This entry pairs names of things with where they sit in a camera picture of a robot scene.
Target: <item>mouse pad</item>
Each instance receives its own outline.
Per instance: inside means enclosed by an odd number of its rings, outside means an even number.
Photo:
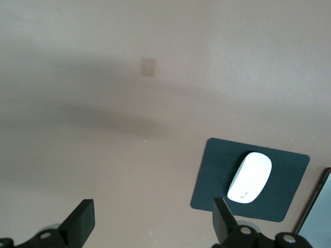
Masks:
[[[227,198],[230,184],[245,156],[253,151],[271,159],[269,179],[260,195],[251,203],[233,202]],[[305,154],[210,138],[205,147],[191,207],[212,211],[213,198],[221,197],[233,215],[281,222],[308,163],[309,157]]]

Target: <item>rounded mouse pad corner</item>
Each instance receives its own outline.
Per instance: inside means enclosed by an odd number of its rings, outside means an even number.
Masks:
[[[242,160],[253,151],[271,159],[269,179],[262,192],[251,203],[233,202],[227,198],[229,186]],[[281,222],[308,163],[309,156],[305,154],[210,138],[206,143],[191,207],[212,211],[214,197],[221,197],[225,199],[233,215]]]

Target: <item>white computer mouse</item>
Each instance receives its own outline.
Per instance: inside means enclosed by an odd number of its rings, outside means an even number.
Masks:
[[[263,190],[270,176],[270,158],[259,152],[251,152],[242,161],[234,176],[228,199],[238,203],[251,203]]]

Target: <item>beige tabletop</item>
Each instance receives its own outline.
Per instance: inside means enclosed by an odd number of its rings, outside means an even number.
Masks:
[[[1,1],[0,237],[85,198],[84,247],[211,247],[190,200],[210,137],[308,154],[291,231],[331,155],[330,1]]]

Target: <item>silver screw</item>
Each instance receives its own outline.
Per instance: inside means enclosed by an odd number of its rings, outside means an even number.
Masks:
[[[296,242],[295,238],[293,238],[291,235],[288,235],[288,234],[284,235],[283,239],[288,243],[295,243]]]
[[[246,226],[240,228],[240,231],[241,231],[243,234],[247,234],[247,235],[249,235],[249,234],[252,233],[251,230],[250,230],[248,227],[246,227]]]
[[[45,232],[44,234],[40,235],[40,238],[41,238],[41,239],[46,239],[46,238],[48,238],[50,235],[51,235],[50,232],[48,232],[48,233]]]

